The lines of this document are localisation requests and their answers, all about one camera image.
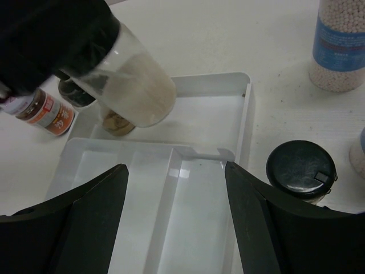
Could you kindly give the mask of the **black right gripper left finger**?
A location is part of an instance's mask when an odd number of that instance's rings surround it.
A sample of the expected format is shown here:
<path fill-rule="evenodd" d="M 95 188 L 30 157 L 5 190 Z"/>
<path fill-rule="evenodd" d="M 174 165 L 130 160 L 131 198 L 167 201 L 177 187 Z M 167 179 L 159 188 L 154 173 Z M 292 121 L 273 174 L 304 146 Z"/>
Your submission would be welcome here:
<path fill-rule="evenodd" d="M 107 273 L 128 184 L 118 164 L 91 181 L 1 216 L 1 273 Z"/>

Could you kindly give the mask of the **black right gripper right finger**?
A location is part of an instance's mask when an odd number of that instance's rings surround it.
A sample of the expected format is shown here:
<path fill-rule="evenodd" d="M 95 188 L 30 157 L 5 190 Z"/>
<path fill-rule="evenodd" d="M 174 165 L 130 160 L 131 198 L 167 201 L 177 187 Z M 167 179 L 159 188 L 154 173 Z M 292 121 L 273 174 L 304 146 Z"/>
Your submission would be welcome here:
<path fill-rule="evenodd" d="M 225 166 L 226 189 L 244 273 L 363 273 L 364 214 L 296 199 Z"/>

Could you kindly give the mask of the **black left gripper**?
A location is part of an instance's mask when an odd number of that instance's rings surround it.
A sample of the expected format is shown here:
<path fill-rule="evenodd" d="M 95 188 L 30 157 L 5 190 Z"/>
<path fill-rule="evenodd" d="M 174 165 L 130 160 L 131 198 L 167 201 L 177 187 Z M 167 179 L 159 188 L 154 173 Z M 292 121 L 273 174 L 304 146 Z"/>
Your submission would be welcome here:
<path fill-rule="evenodd" d="M 118 35 L 105 1 L 1 1 L 1 94 L 32 94 L 58 71 L 88 75 Z"/>

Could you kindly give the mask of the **black-cap brown spice bottle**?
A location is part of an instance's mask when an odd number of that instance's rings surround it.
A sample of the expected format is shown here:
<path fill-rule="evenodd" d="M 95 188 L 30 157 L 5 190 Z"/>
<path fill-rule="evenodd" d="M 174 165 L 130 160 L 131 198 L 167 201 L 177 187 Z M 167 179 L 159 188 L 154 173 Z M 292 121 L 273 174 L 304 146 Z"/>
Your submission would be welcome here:
<path fill-rule="evenodd" d="M 83 112 L 90 120 L 100 122 L 102 128 L 111 135 L 124 136 L 135 128 L 132 123 L 84 91 L 65 73 L 57 71 L 55 76 L 59 78 L 58 90 L 61 97 L 78 113 Z"/>

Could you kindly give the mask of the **black-cap white powder bottle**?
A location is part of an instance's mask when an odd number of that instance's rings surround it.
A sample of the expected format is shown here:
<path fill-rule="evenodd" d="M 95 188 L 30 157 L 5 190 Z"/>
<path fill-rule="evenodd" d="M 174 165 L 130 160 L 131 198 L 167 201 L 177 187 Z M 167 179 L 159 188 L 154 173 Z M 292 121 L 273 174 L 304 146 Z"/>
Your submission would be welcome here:
<path fill-rule="evenodd" d="M 54 74 L 84 91 L 137 127 L 162 121 L 177 96 L 173 80 L 135 34 L 101 1 L 89 10 L 57 3 L 44 12 L 68 57 Z"/>

